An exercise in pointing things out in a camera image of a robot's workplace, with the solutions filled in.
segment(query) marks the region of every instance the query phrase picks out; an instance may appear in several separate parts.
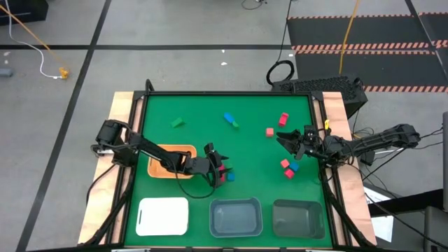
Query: white paper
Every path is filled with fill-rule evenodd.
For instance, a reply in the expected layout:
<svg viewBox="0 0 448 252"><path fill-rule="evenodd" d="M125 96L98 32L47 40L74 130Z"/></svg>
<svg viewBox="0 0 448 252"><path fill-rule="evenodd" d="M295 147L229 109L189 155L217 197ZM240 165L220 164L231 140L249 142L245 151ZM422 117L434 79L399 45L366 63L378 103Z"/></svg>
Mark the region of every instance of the white paper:
<svg viewBox="0 0 448 252"><path fill-rule="evenodd" d="M367 195L369 195L369 197L371 197L374 202L381 202L384 200L391 199L366 187L364 187L364 192ZM367 198L367 203L368 204L371 203L369 198ZM392 242L392 231L393 231L392 216L374 217L372 218L372 224L375 236L385 241Z"/></svg>

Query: gray plastic bin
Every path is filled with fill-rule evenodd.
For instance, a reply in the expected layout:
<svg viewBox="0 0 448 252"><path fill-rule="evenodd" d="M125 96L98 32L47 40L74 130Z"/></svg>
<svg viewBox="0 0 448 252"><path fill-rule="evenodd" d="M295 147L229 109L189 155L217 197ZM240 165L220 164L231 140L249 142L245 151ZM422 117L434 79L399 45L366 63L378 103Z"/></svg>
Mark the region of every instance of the gray plastic bin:
<svg viewBox="0 0 448 252"><path fill-rule="evenodd" d="M274 233L280 237L320 239L325 236L322 206L318 202L278 199L272 214Z"/></svg>
<svg viewBox="0 0 448 252"><path fill-rule="evenodd" d="M263 218L258 199L215 199L210 203L210 233L213 236L252 237L262 231Z"/></svg>

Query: black floor mat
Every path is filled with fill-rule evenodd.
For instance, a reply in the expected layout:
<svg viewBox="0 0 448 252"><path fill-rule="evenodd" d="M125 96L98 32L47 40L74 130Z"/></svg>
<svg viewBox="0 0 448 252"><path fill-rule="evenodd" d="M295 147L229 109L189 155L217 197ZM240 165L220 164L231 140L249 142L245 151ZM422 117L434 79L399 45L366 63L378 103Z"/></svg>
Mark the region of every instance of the black floor mat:
<svg viewBox="0 0 448 252"><path fill-rule="evenodd" d="M336 76L340 54L298 54L300 79ZM437 56L428 55L344 55L342 74L353 74L367 86L443 86L445 75Z"/></svg>
<svg viewBox="0 0 448 252"><path fill-rule="evenodd" d="M349 17L290 17L291 45L342 44ZM426 42L412 16L356 17L347 44Z"/></svg>
<svg viewBox="0 0 448 252"><path fill-rule="evenodd" d="M448 39L448 13L424 13L420 18L432 41Z"/></svg>

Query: yellow connector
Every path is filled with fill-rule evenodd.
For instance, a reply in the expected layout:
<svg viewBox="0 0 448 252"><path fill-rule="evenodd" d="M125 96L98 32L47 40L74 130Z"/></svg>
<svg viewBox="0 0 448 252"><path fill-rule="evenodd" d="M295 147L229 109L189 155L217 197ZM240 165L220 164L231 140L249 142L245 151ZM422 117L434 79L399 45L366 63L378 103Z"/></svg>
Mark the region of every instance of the yellow connector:
<svg viewBox="0 0 448 252"><path fill-rule="evenodd" d="M325 130L330 129L330 120L325 120Z"/></svg>
<svg viewBox="0 0 448 252"><path fill-rule="evenodd" d="M70 72L65 70L64 67L59 68L59 72L61 73L61 77L65 80L69 77Z"/></svg>

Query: green mat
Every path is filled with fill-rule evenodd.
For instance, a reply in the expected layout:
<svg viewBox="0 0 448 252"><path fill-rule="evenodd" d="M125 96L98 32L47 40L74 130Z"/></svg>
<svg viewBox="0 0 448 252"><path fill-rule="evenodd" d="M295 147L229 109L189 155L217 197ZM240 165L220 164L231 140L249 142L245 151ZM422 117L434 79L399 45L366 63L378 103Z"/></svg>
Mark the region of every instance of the green mat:
<svg viewBox="0 0 448 252"><path fill-rule="evenodd" d="M223 115L232 114L239 128L228 123ZM278 121L289 113L285 127ZM171 122L182 117L184 125L173 128ZM303 157L300 169L292 180L284 175L280 161L293 157L275 137L267 138L265 130L275 132L303 130L310 125L308 98L305 96L151 96L144 119L143 135L157 144L191 144L198 155L212 142L222 155L230 157L234 182L217 188L206 199L189 202L188 231L182 236L140 237L136 234L137 211L145 197L186 197L174 179L151 178L147 172L148 156L140 154L134 192L125 235L126 246L219 246L219 247L331 247L322 187L317 177L318 163ZM182 180L192 195L211 191L205 180L195 176ZM215 238L209 230L209 206L213 199L247 199L257 197L262 205L263 231L257 237ZM274 200L309 200L322 205L325 237L301 239L277 237L272 230Z"/></svg>

